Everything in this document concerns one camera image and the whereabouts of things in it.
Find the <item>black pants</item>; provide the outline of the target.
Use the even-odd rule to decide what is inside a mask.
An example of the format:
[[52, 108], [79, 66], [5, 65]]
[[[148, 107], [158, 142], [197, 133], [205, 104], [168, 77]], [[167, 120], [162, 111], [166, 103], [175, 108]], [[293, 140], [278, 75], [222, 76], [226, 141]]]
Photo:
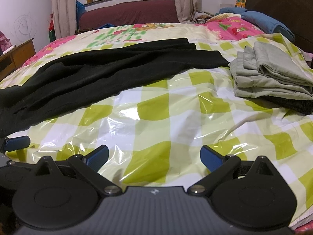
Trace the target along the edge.
[[198, 50], [186, 38], [67, 55], [1, 90], [1, 137], [183, 71], [227, 65], [219, 51]]

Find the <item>green checkered plastic sheet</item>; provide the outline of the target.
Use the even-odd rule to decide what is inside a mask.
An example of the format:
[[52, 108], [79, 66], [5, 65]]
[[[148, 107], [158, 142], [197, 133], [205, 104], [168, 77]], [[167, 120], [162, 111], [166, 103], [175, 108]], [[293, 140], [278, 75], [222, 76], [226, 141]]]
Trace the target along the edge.
[[31, 144], [9, 154], [15, 161], [64, 160], [108, 146], [99, 172], [121, 187], [189, 187], [208, 173], [203, 145], [244, 160], [264, 155], [297, 197], [291, 226], [312, 220], [312, 116], [235, 97], [226, 67], [130, 89], [24, 133]]

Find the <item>wooden desk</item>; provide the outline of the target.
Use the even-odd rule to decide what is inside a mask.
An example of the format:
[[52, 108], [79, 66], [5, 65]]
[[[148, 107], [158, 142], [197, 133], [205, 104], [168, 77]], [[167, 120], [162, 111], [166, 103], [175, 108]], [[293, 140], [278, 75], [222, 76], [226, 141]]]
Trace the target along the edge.
[[20, 68], [25, 61], [36, 54], [33, 38], [9, 50], [1, 55], [0, 80], [9, 76], [12, 72]]

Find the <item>folded grey pants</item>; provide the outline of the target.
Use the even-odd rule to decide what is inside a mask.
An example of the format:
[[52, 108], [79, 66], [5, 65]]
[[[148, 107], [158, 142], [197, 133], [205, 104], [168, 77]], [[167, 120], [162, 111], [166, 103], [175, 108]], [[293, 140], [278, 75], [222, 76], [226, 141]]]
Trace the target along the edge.
[[312, 76], [270, 43], [256, 41], [253, 47], [246, 46], [229, 67], [237, 97], [312, 100]]

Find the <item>red green decoration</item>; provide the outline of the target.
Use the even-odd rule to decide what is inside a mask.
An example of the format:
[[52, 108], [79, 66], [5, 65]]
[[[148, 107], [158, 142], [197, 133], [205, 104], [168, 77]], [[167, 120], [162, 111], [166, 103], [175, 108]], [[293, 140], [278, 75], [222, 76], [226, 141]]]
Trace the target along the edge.
[[53, 42], [56, 40], [56, 35], [55, 35], [55, 28], [54, 28], [54, 22], [53, 22], [53, 14], [50, 14], [50, 23], [49, 23], [49, 40], [50, 42]]

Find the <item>pink floral bed quilt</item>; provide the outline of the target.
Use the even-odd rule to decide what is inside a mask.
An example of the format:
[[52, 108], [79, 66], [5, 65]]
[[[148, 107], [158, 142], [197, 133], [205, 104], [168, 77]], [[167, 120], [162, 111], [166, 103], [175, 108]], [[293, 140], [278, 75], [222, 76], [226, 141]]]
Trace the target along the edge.
[[218, 50], [230, 61], [245, 45], [261, 40], [263, 33], [233, 13], [215, 16], [205, 24], [145, 23], [91, 30], [50, 43], [2, 79], [1, 88], [23, 85], [40, 67], [66, 55], [163, 39], [187, 38], [197, 49]]

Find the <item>blue pillow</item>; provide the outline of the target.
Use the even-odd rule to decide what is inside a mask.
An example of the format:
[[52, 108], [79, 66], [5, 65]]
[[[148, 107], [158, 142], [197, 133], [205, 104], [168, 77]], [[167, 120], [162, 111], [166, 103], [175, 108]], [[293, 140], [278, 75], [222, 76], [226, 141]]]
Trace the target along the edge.
[[264, 13], [256, 11], [246, 11], [243, 12], [241, 18], [254, 24], [266, 34], [281, 33], [289, 41], [294, 42], [295, 40], [294, 34], [285, 24]]

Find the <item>blue folded blanket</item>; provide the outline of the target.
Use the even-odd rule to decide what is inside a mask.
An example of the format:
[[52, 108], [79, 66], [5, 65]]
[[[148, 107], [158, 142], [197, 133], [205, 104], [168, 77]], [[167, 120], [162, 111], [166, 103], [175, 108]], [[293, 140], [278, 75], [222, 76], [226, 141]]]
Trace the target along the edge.
[[233, 13], [233, 14], [243, 14], [247, 9], [244, 7], [224, 7], [219, 10], [219, 14], [223, 13]]

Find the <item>left beige curtain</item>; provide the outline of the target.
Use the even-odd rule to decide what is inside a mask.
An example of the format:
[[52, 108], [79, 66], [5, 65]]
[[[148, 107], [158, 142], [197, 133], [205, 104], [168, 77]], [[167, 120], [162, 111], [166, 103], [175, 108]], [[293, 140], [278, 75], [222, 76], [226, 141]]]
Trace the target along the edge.
[[76, 31], [76, 0], [51, 0], [56, 38], [71, 36]]

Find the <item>maroon covered sofa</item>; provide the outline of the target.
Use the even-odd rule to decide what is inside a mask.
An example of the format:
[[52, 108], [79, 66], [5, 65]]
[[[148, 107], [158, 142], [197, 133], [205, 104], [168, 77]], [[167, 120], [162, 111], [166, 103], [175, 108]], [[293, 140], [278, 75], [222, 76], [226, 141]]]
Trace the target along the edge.
[[101, 7], [82, 14], [78, 29], [145, 23], [178, 23], [174, 0], [144, 0]]

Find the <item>dark wooden headboard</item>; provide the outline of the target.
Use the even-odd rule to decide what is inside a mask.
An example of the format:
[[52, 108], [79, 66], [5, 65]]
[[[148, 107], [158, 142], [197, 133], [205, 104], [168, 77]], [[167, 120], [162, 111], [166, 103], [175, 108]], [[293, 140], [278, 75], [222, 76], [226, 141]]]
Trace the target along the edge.
[[312, 0], [246, 0], [245, 7], [285, 24], [294, 34], [293, 43], [312, 52]]

